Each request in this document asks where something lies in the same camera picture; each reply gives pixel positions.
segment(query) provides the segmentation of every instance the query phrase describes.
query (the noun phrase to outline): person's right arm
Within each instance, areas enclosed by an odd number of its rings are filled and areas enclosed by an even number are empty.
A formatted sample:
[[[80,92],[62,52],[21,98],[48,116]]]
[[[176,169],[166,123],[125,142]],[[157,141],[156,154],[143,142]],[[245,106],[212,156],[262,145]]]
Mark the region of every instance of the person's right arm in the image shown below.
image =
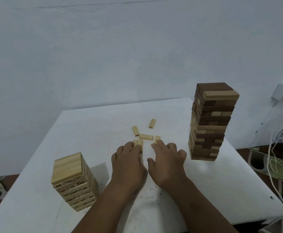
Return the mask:
[[[155,161],[148,158],[148,172],[154,182],[167,191],[177,204],[190,233],[224,232],[237,233],[227,219],[202,195],[187,178],[183,164],[187,153],[177,152],[174,143],[167,146],[163,141],[152,144]]]

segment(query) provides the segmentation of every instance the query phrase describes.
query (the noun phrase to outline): forearm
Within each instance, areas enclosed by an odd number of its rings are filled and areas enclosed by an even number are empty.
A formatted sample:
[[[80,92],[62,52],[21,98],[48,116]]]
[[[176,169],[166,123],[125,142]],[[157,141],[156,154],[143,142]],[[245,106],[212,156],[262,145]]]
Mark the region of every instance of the forearm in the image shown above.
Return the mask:
[[[114,233],[128,199],[119,186],[109,183],[72,233]]]
[[[188,178],[176,182],[168,192],[177,204],[190,233],[237,233]]]

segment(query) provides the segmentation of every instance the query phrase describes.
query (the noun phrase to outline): person's left hand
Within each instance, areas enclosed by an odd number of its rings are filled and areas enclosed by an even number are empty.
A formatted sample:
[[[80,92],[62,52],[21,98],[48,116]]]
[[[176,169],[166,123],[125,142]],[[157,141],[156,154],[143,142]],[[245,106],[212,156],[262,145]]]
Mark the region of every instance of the person's left hand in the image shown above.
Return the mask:
[[[121,188],[128,198],[142,186],[147,175],[147,169],[140,160],[141,145],[133,146],[133,142],[128,142],[120,146],[111,157],[110,184]]]

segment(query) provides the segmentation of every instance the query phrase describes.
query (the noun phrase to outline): dark brown block tower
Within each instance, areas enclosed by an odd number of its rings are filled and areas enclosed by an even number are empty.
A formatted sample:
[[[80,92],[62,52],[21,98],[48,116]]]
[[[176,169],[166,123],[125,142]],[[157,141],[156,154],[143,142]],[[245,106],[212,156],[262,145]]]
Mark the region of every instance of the dark brown block tower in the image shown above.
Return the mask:
[[[215,161],[239,94],[226,83],[198,83],[192,106],[191,159]]]

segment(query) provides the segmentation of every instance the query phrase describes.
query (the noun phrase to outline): light wooden block tower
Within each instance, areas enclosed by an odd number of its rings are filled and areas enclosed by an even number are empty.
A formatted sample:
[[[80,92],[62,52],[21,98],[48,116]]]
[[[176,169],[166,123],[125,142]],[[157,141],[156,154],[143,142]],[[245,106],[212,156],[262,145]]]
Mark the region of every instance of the light wooden block tower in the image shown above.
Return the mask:
[[[226,83],[198,83],[192,106],[191,159],[215,161],[239,94]]]
[[[81,152],[54,161],[51,183],[75,210],[92,206],[97,197],[97,182]]]

